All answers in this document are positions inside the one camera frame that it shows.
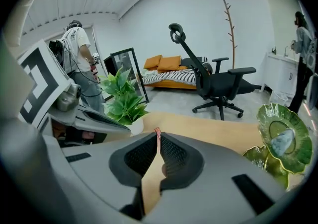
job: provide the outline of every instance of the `striped bedding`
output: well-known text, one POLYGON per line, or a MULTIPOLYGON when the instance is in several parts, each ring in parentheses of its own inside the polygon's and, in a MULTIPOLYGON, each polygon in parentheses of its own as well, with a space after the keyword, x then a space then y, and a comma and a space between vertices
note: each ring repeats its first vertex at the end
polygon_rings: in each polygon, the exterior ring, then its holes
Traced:
POLYGON ((157 83, 163 80, 171 80, 189 85, 195 85, 195 75, 192 69, 171 71, 143 77, 144 85, 157 83))

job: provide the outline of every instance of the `chair base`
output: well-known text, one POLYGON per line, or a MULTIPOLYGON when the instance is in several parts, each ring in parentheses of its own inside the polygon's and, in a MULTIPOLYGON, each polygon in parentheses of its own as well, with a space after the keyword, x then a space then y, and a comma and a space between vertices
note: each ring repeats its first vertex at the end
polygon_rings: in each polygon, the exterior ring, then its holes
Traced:
POLYGON ((238 111, 238 117, 241 118, 243 116, 243 109, 240 109, 236 106, 234 106, 234 104, 232 103, 228 103, 228 101, 224 98, 224 97, 211 97, 210 98, 212 100, 212 102, 203 104, 201 106, 197 106, 195 108, 192 109, 193 113, 196 113, 198 111, 198 109, 202 109, 202 108, 206 108, 206 107, 214 107, 214 106, 218 106, 219 107, 219 111, 220 111, 220 116, 221 116, 221 120, 224 121, 224 112, 223 112, 223 107, 228 107, 230 109, 233 109, 235 111, 238 111))

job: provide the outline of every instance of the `green plant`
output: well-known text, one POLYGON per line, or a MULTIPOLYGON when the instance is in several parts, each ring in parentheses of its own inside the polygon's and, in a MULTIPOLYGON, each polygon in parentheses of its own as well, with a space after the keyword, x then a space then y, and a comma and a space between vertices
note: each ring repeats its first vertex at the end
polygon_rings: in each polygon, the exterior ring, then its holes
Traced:
POLYGON ((303 173, 311 161, 313 146, 308 129, 296 113, 274 103, 261 106, 257 119, 264 146, 253 147, 243 156, 287 189, 289 173, 303 173))
POLYGON ((114 96, 113 101, 107 105, 107 116, 123 125, 132 125, 148 113, 146 105, 141 104, 143 97, 138 96, 134 88, 136 80, 128 80, 130 70, 122 72, 120 68, 116 76, 109 74, 101 82, 102 90, 114 96))

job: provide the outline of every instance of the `office chair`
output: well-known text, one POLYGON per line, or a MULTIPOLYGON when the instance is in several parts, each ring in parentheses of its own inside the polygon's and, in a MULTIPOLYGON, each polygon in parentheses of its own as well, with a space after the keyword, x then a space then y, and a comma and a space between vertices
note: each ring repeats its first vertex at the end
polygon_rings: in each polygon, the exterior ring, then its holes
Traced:
POLYGON ((228 107, 238 111, 238 117, 241 118, 244 110, 234 106, 232 103, 228 103, 228 101, 233 100, 237 94, 246 94, 254 91, 254 86, 245 81, 243 79, 243 75, 255 73, 256 69, 253 67, 239 68, 228 70, 228 72, 225 73, 220 73, 221 61, 229 59, 225 57, 212 60, 217 63, 216 71, 215 74, 209 75, 194 53, 184 42, 185 33, 183 32, 181 25, 173 23, 169 26, 169 29, 171 30, 170 36, 172 41, 176 44, 181 44, 193 61, 194 66, 192 66, 192 68, 195 74, 198 94, 204 100, 212 100, 212 102, 193 108, 193 113, 196 113, 198 109, 218 106, 221 120, 224 121, 223 107, 228 107))

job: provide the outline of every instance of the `jeans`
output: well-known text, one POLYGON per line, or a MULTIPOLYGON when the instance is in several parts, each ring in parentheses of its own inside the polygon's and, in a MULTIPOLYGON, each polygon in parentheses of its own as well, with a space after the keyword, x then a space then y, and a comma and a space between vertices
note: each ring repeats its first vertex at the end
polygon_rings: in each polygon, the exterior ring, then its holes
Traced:
POLYGON ((76 84, 81 86, 81 99, 83 104, 101 114, 104 114, 104 107, 102 105, 104 103, 104 99, 93 73, 91 71, 75 72, 71 75, 71 78, 76 84))
POLYGON ((307 68, 306 64, 303 64, 303 58, 300 57, 297 72, 296 93, 289 107, 291 111, 298 113, 303 102, 305 89, 312 75, 313 72, 307 68))

